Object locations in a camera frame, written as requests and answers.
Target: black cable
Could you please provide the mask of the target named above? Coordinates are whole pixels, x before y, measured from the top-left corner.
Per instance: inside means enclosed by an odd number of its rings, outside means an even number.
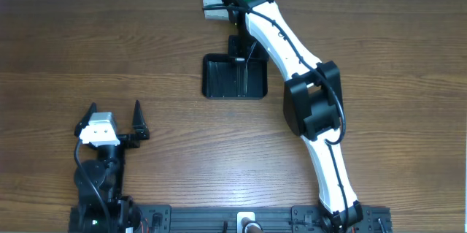
[[[329,140],[325,140],[326,143],[330,144],[330,145],[337,145],[339,144],[340,142],[342,142],[342,140],[344,139],[344,135],[345,135],[345,131],[347,129],[347,121],[345,119],[345,114],[344,114],[344,108],[342,107],[342,104],[341,102],[339,101],[339,98],[336,94],[336,92],[334,91],[334,89],[331,87],[331,84],[324,78],[324,76],[322,76],[316,69],[314,69],[313,67],[311,67],[307,62],[305,62],[304,58],[300,55],[299,51],[297,50],[296,46],[292,43],[292,40],[289,38],[289,36],[287,35],[287,33],[285,33],[284,29],[281,28],[281,26],[279,26],[279,24],[277,24],[277,22],[275,20],[272,20],[270,17],[267,17],[259,12],[256,12],[252,9],[247,9],[245,7],[235,7],[235,6],[218,6],[218,4],[213,4],[213,5],[206,5],[203,7],[203,10],[220,10],[220,9],[226,9],[226,10],[233,10],[233,11],[238,11],[238,12],[245,12],[245,13],[251,13],[251,14],[254,14],[254,15],[257,15],[258,17],[261,17],[267,21],[269,21],[273,26],[277,27],[277,29],[279,30],[280,34],[282,36],[284,36],[284,39],[287,40],[287,42],[289,43],[290,47],[292,48],[293,52],[297,55],[298,57],[298,60],[303,63],[305,65],[305,67],[307,69],[309,69],[312,73],[314,73],[320,80],[320,82],[326,87],[326,89],[331,93],[332,97],[333,97],[333,100],[334,102],[336,103],[336,106],[337,106],[337,110],[339,111],[339,116],[341,117],[341,121],[342,121],[342,129],[341,129],[341,134],[339,135],[339,138],[336,140],[336,141],[329,141]]]
[[[78,139],[78,142],[76,144],[76,148],[74,149],[74,161],[76,162],[76,165],[78,166],[78,170],[81,172],[81,175],[85,178],[86,182],[88,182],[88,185],[93,189],[94,193],[96,194],[97,200],[99,200],[99,203],[101,204],[102,209],[104,210],[105,218],[107,220],[107,232],[111,233],[109,209],[105,205],[105,202],[102,199],[99,191],[94,186],[93,181],[90,180],[89,175],[86,173],[85,169],[82,167],[80,159],[78,158],[78,151],[80,150],[81,145],[82,145],[82,140]]]
[[[334,157],[334,152],[332,150],[332,145],[337,145],[339,144],[343,139],[347,127],[347,122],[345,119],[345,114],[344,114],[344,108],[342,107],[341,102],[339,101],[339,98],[334,91],[334,89],[331,87],[331,84],[313,67],[311,67],[307,62],[305,62],[304,58],[300,55],[299,51],[297,50],[296,46],[292,43],[292,40],[289,38],[289,36],[285,33],[284,29],[282,29],[275,20],[272,20],[270,17],[267,17],[259,12],[256,12],[252,9],[247,9],[244,7],[235,7],[235,6],[220,6],[219,4],[213,4],[213,5],[206,5],[203,7],[203,10],[219,10],[219,9],[226,9],[226,10],[232,10],[232,11],[238,11],[238,12],[245,12],[245,13],[251,13],[254,15],[257,15],[258,17],[263,18],[264,20],[269,21],[273,26],[276,26],[277,29],[279,30],[280,34],[284,36],[284,39],[287,40],[289,43],[290,47],[292,48],[293,52],[297,55],[299,62],[303,63],[304,66],[309,69],[312,73],[314,73],[319,79],[320,82],[327,88],[329,92],[331,92],[331,95],[333,97],[334,102],[336,103],[337,109],[339,111],[339,115],[341,116],[341,121],[342,121],[342,130],[341,134],[339,135],[339,138],[331,142],[328,139],[325,140],[326,145],[329,148],[329,152],[331,153],[331,158],[333,160],[333,165],[334,165],[334,171],[336,172],[337,176],[337,182],[339,183],[339,187],[341,189],[342,193],[342,199],[344,200],[344,206],[345,206],[345,220],[344,220],[344,232],[347,230],[347,224],[349,221],[349,207],[347,205],[347,197],[345,196],[345,191],[344,191],[344,186],[342,185],[341,182],[341,176],[339,175],[339,171],[337,169],[337,163],[336,159]]]

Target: table surface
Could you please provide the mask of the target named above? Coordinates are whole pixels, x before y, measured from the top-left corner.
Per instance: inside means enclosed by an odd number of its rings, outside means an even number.
[[[350,182],[396,232],[461,232],[467,1],[276,0],[298,38],[341,70]],[[77,204],[74,125],[91,102],[151,140],[127,152],[125,193],[175,207],[318,202],[304,143],[269,62],[259,101],[201,94],[206,53],[233,25],[201,0],[0,0],[0,230],[66,231]],[[95,152],[80,151],[83,159]]]

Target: white plastic part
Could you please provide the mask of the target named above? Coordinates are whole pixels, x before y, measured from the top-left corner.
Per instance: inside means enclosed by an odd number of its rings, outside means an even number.
[[[253,10],[275,20],[296,46],[305,62],[307,62],[312,68],[316,68],[317,63],[321,62],[321,60],[311,54],[301,44],[296,35],[290,30],[289,26],[282,18],[279,7],[275,2],[260,4],[253,7]],[[302,75],[309,72],[309,69],[299,62],[299,59],[292,47],[286,40],[284,40],[284,35],[280,34],[279,29],[276,26],[273,26],[269,21],[262,17],[251,13],[245,15],[245,23],[249,33],[268,51],[271,59],[277,65],[279,71],[284,77],[284,81],[290,80],[292,75],[295,73]],[[345,210],[344,199],[337,180],[331,153],[325,143],[325,139],[330,141],[337,140],[339,134],[340,130],[331,129],[319,135],[315,142],[308,140],[305,136],[301,137],[312,158],[314,170],[320,187],[320,201],[330,213],[335,211],[342,212]],[[331,148],[336,159],[336,165],[342,185],[344,186],[347,206],[350,208],[353,206],[353,202],[357,200],[357,195],[352,190],[349,178],[347,177],[344,159],[342,158],[341,145],[332,145]]]
[[[312,157],[313,167],[320,185],[320,201],[330,213],[334,211],[342,212],[345,210],[344,199],[337,180],[336,171],[331,158],[331,152],[329,151],[328,145],[325,143],[325,139],[330,141],[337,140],[339,134],[339,130],[331,129],[318,135],[315,142],[308,140],[303,135],[301,136],[308,148],[310,156]],[[334,153],[334,158],[336,159],[339,177],[341,178],[342,185],[344,186],[347,206],[352,207],[353,202],[357,200],[357,195],[352,190],[349,178],[347,177],[344,159],[342,158],[341,145],[332,145],[331,148]]]
[[[116,135],[115,125],[111,112],[95,112],[89,119],[80,134],[83,144],[92,144],[96,147],[101,145],[119,145],[120,140]]]
[[[259,12],[272,20],[275,20],[277,24],[285,31],[292,43],[296,46],[297,50],[303,56],[305,62],[313,68],[316,68],[316,63],[321,60],[311,54],[298,40],[297,36],[290,30],[286,24],[282,15],[280,14],[279,7],[276,2],[262,3],[253,10]],[[302,75],[309,72],[302,63],[299,62],[297,55],[289,45],[287,40],[284,40],[284,36],[280,34],[277,27],[272,26],[271,23],[262,17],[254,14],[245,15],[245,24],[249,33],[254,36],[262,46],[268,51],[274,63],[279,68],[284,81],[292,78],[294,73]]]
[[[222,4],[222,0],[203,0],[203,6],[209,4]],[[228,12],[225,9],[204,11],[204,17],[206,19],[228,21]]]

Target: wood grain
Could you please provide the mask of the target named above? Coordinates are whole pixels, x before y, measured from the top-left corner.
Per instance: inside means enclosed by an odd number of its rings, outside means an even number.
[[[235,28],[206,21],[200,2],[0,0],[0,231],[66,231],[72,130],[91,102],[122,131],[142,103],[152,138],[128,152],[125,176],[139,203],[317,203],[273,63],[260,101],[201,95],[202,57],[224,53]],[[277,2],[303,44],[341,69],[344,158],[361,202],[391,207],[396,232],[461,232],[467,1]]]

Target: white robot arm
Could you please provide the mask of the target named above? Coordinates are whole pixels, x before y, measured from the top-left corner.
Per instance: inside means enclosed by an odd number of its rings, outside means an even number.
[[[279,68],[285,81],[284,114],[292,131],[308,148],[319,182],[320,202],[328,211],[334,227],[332,231],[361,220],[360,203],[347,177],[340,144],[329,145],[326,142],[337,141],[341,134],[341,115],[337,104],[330,99],[326,87],[322,88],[321,96],[311,97],[308,94],[308,88],[323,83],[320,81],[322,77],[314,76],[318,70],[326,80],[338,85],[337,96],[341,102],[340,76],[335,64],[322,64],[301,44],[282,18],[274,0],[210,0],[204,2],[204,10],[207,18],[244,25],[243,28],[263,46]],[[210,15],[210,10],[214,10],[215,15]]]

